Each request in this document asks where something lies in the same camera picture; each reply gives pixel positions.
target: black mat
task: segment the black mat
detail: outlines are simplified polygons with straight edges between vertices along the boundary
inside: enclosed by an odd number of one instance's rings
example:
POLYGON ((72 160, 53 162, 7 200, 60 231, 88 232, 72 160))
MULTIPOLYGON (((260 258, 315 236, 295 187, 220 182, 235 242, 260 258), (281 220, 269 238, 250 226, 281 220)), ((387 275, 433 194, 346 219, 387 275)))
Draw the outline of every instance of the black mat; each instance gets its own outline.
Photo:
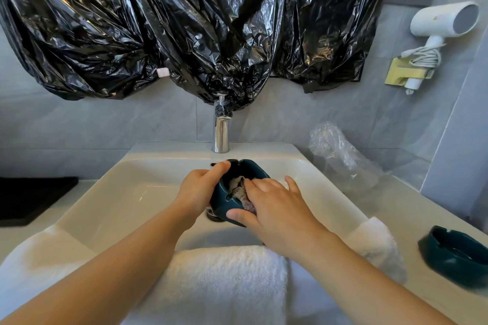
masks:
POLYGON ((77 177, 0 178, 0 227, 28 225, 76 184, 77 177))

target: white sink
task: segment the white sink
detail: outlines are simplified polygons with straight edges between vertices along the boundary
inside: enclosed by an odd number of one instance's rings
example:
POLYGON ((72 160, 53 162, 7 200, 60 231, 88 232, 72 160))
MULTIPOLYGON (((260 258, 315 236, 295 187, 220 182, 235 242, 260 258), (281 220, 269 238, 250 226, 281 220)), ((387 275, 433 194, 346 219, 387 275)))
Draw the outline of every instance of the white sink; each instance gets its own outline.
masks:
MULTIPOLYGON (((99 253, 164 209, 195 168, 227 158, 252 159, 270 177, 295 179, 313 214, 344 236, 367 217, 291 144, 231 143, 216 154, 210 143, 139 142, 56 223, 99 253)), ((210 221, 205 213, 180 238, 176 249, 261 244, 245 228, 210 221)))

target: ceramic ashtray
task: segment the ceramic ashtray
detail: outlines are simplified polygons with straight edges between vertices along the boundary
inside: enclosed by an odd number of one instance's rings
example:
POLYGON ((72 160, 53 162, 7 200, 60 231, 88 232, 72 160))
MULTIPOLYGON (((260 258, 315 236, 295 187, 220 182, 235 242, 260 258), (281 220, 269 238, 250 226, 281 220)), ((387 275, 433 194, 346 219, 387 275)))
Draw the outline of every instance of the ceramic ashtray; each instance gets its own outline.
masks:
POLYGON ((267 179, 269 176, 256 162, 249 159, 241 161, 229 159, 228 161, 230 162, 229 171, 222 176, 217 186, 215 186, 210 205, 215 216, 235 225, 245 227, 237 221, 227 218, 227 211, 240 208, 256 213, 253 204, 247 199, 243 184, 244 178, 249 180, 267 179))
POLYGON ((468 289, 488 286, 488 248, 471 236, 434 226, 418 241, 427 266, 468 289))

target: countertop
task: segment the countertop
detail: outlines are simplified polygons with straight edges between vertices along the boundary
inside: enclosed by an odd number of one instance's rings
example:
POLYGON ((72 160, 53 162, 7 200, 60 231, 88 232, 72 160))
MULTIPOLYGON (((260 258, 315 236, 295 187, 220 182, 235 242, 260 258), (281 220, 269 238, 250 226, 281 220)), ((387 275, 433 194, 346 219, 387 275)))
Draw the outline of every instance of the countertop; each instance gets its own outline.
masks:
MULTIPOLYGON (((21 242, 55 223, 95 183, 84 180, 39 218, 25 227, 0 228, 0 261, 21 242)), ((348 197, 368 217, 376 216, 392 232, 409 279, 406 287, 459 325, 487 323, 488 291, 469 292, 431 271, 423 262, 417 241, 433 225, 459 230, 488 246, 488 235, 424 198, 392 176, 361 196, 348 197)))

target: plastic wrap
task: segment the plastic wrap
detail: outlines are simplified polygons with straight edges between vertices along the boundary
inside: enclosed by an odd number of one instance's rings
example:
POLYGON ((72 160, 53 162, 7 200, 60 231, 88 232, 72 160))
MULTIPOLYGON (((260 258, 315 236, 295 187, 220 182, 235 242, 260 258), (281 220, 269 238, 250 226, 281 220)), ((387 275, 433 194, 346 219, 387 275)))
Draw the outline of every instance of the plastic wrap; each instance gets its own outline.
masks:
POLYGON ((207 103, 226 90, 235 110, 273 68, 308 91, 358 79, 378 1, 0 0, 0 23, 24 68, 65 99, 122 99, 167 68, 207 103))
POLYGON ((343 192, 361 192, 374 187, 383 175, 381 167, 369 161, 332 122, 317 125, 308 145, 314 156, 324 157, 322 172, 343 192))
POLYGON ((359 81, 381 0, 285 0, 274 71, 306 93, 359 81))

